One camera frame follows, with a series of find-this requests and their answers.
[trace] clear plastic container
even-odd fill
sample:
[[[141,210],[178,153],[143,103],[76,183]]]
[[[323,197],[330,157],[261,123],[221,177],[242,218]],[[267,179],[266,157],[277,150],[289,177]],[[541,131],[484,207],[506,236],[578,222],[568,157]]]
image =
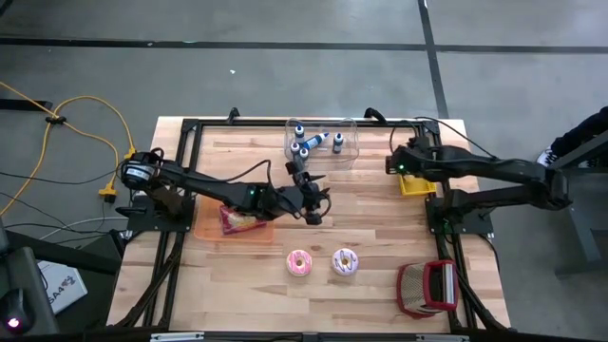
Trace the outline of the clear plastic container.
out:
[[[357,122],[353,119],[341,121],[300,121],[290,119],[285,123],[285,139],[283,149],[285,157],[292,161],[294,154],[291,150],[295,143],[295,128],[304,127],[305,141],[317,134],[329,133],[329,136],[318,146],[309,151],[306,167],[309,171],[340,171],[351,169],[359,157],[359,141],[357,137]],[[340,153],[333,153],[333,137],[340,133],[344,139]]]

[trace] orange tray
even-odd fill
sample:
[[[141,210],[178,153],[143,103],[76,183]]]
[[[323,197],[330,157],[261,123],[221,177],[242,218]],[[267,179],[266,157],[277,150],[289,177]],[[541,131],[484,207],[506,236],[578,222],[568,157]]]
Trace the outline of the orange tray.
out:
[[[203,197],[200,200],[199,212],[194,228],[195,238],[215,242],[253,242],[271,243],[275,238],[275,223],[269,221],[265,227],[246,232],[224,235],[219,222],[219,200]]]

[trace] yellow cable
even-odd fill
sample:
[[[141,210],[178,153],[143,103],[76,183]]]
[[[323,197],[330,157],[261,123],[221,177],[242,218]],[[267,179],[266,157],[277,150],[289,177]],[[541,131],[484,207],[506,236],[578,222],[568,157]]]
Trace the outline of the yellow cable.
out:
[[[129,130],[128,124],[126,123],[126,121],[124,120],[123,115],[121,114],[121,112],[118,111],[118,109],[116,109],[114,106],[112,106],[110,103],[108,103],[105,100],[102,100],[100,98],[94,97],[94,96],[78,96],[75,98],[71,98],[68,100],[63,101],[62,103],[60,103],[57,108],[55,108],[54,111],[50,111],[48,109],[46,109],[45,107],[41,106],[40,104],[36,103],[35,101],[33,101],[31,98],[29,98],[28,96],[26,96],[25,94],[19,92],[17,89],[11,87],[10,85],[5,84],[4,82],[0,82],[0,86],[3,86],[4,88],[14,92],[15,94],[21,96],[22,98],[26,99],[27,101],[29,101],[30,103],[32,103],[33,105],[36,105],[37,107],[39,107],[40,109],[42,109],[43,111],[45,111],[48,115],[50,115],[53,118],[57,118],[59,117],[59,112],[60,110],[65,106],[68,105],[74,101],[77,100],[84,100],[84,99],[88,99],[88,100],[93,100],[93,101],[97,101],[100,102],[104,105],[106,105],[107,107],[109,107],[110,109],[112,109],[112,111],[114,111],[114,113],[116,113],[116,115],[118,115],[118,117],[121,119],[121,122],[123,123],[124,126],[124,130],[126,131],[126,136],[128,138],[128,142],[129,142],[129,152],[124,156],[126,159],[130,158],[131,155],[133,155],[133,153],[136,152],[135,150],[135,146],[133,145],[133,139],[131,137],[131,131]],[[71,130],[73,130],[74,132],[85,136],[85,137],[89,137],[92,139],[95,139],[97,141],[100,141],[102,143],[107,144],[113,151],[114,151],[114,159],[115,159],[115,167],[118,167],[119,164],[119,157],[118,157],[118,150],[116,149],[116,146],[114,146],[114,144],[112,144],[112,142],[109,142],[108,140],[96,136],[94,134],[89,134],[89,133],[85,133],[81,130],[79,130],[78,128],[74,127],[73,125],[69,124],[69,123],[65,123],[65,125],[70,128]],[[48,139],[48,132],[49,132],[49,126],[51,126],[51,124],[49,123],[47,125],[47,130],[45,132],[45,140],[43,141],[43,151],[40,155],[40,159],[38,161],[38,164],[36,165],[36,167],[34,168],[34,170],[32,171],[30,177],[33,177],[36,172],[38,171],[38,168],[40,167],[42,160],[45,156],[45,152],[46,152],[46,148],[47,148],[47,139]],[[28,187],[29,183],[31,180],[27,180],[26,182],[24,182],[24,184],[22,185],[22,187],[19,189],[19,191],[17,192],[17,194],[14,196],[15,198],[18,198],[19,195],[21,195],[21,193],[26,189],[26,187]],[[112,179],[110,180],[110,182],[105,186],[104,189],[99,191],[100,195],[113,195],[116,196],[116,190],[114,189],[114,182],[116,181],[116,175],[112,175]],[[0,216],[2,216],[14,203],[14,199],[12,199],[9,204],[2,210],[2,212],[0,212]]]
[[[131,131],[129,130],[129,125],[126,124],[123,114],[121,114],[121,112],[119,112],[118,109],[116,109],[112,104],[109,104],[107,101],[105,101],[103,99],[100,99],[95,96],[88,96],[88,95],[77,96],[75,98],[71,98],[71,99],[65,100],[62,103],[60,103],[57,106],[57,109],[55,109],[55,113],[58,113],[59,110],[61,109],[61,107],[63,107],[64,105],[67,105],[67,104],[72,103],[77,100],[84,100],[84,99],[97,101],[99,103],[106,105],[108,108],[112,109],[112,111],[114,113],[116,113],[116,115],[118,115],[118,117],[121,119],[121,122],[123,122],[124,130],[126,131],[126,137],[129,139],[129,148],[135,149],[135,145],[133,144],[133,138],[131,137]]]
[[[42,151],[40,151],[40,158],[38,159],[38,163],[36,164],[36,167],[34,167],[34,170],[31,171],[31,174],[29,175],[30,179],[26,180],[26,182],[24,182],[23,185],[21,185],[21,188],[19,189],[19,191],[17,191],[15,196],[12,197],[9,204],[7,204],[4,207],[4,209],[2,209],[2,211],[0,212],[0,217],[3,216],[4,213],[7,212],[7,210],[9,210],[9,208],[12,206],[13,203],[15,203],[15,199],[18,198],[19,195],[21,195],[21,193],[24,190],[26,190],[29,183],[31,182],[31,178],[36,176],[36,172],[38,172],[38,169],[40,168],[40,165],[42,164],[42,160],[45,158],[45,153],[47,152],[48,132],[50,131],[51,128],[52,128],[52,124],[47,123],[47,129],[45,129],[45,137],[42,140]]]

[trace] pant leg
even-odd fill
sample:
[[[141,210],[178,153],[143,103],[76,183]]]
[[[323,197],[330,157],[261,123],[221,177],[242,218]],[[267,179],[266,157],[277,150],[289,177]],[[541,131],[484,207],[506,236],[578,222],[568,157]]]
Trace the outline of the pant leg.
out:
[[[563,137],[555,139],[551,144],[551,150],[558,157],[565,156],[605,130],[608,130],[608,106],[585,119],[578,126],[564,134]]]

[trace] pink frosted donut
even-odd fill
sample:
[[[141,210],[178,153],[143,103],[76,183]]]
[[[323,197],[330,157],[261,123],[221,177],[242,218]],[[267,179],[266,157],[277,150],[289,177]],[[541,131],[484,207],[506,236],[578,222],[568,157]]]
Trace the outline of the pink frosted donut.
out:
[[[287,255],[287,271],[294,276],[305,276],[313,268],[313,258],[302,250],[292,251]]]

